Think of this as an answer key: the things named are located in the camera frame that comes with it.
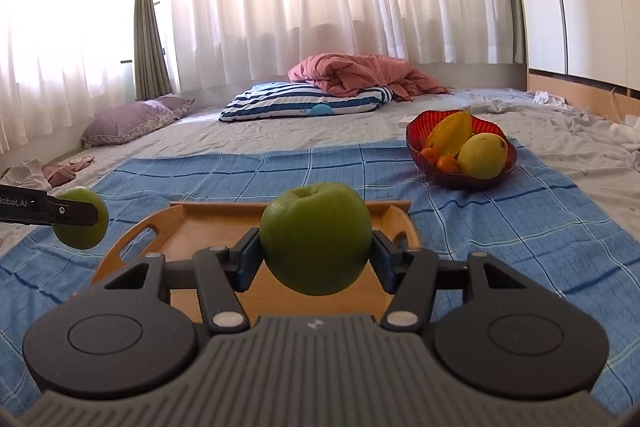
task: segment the white bedsheet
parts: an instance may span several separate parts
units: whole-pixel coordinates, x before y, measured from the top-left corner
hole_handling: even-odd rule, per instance
[[[95,164],[52,194],[74,185],[92,186],[127,158],[185,156],[208,152],[261,152],[403,139],[398,121],[427,109],[470,107],[497,123],[547,164],[569,176],[624,229],[640,240],[640,152],[616,144],[610,121],[574,111],[534,105],[513,89],[465,89],[454,95],[423,95],[391,102],[375,112],[318,118],[222,123],[219,109],[205,109],[129,144],[94,148]],[[0,256],[31,227],[0,223]]]

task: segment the blue and white striped pillow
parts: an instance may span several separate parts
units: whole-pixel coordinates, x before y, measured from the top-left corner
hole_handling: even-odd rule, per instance
[[[333,96],[312,84],[271,82],[244,93],[220,114],[222,121],[255,120],[276,116],[329,116],[373,111],[393,96],[388,87],[371,87],[356,96]]]

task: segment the glass fruit bowl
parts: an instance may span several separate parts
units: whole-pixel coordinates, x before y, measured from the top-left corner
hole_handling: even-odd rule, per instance
[[[486,120],[480,120],[479,118],[471,116],[471,128],[474,133],[479,134],[482,132],[492,132],[498,136],[502,136],[507,142],[507,160],[504,163],[502,172],[495,178],[490,180],[478,180],[476,178],[470,178],[469,176],[463,176],[462,174],[449,174],[447,172],[441,172],[432,166],[421,154],[422,144],[425,142],[430,132],[436,125],[447,118],[450,114],[458,112],[458,110],[451,111],[424,111],[420,113],[406,128],[406,145],[409,148],[409,154],[414,160],[414,163],[418,166],[418,169],[422,171],[428,180],[445,188],[451,190],[487,190],[488,188],[495,187],[499,184],[507,174],[513,170],[516,164],[516,148],[507,139],[501,129],[491,122]]]

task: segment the green apple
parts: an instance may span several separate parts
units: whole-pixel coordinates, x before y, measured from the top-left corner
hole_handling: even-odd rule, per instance
[[[276,198],[262,214],[264,259],[282,284],[331,295],[361,274],[371,248],[369,210],[353,188],[316,183]]]
[[[56,196],[59,200],[84,201],[98,210],[98,221],[90,226],[54,224],[53,232],[65,245],[78,250],[93,248],[104,238],[109,225],[109,210],[102,198],[86,187],[74,187]]]

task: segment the silver screw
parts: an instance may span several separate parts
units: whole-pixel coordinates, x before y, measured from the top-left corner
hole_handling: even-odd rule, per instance
[[[244,322],[238,312],[220,312],[213,315],[213,323],[219,328],[235,328]]]
[[[413,326],[418,322],[418,315],[413,312],[391,312],[386,316],[386,321],[399,328]]]

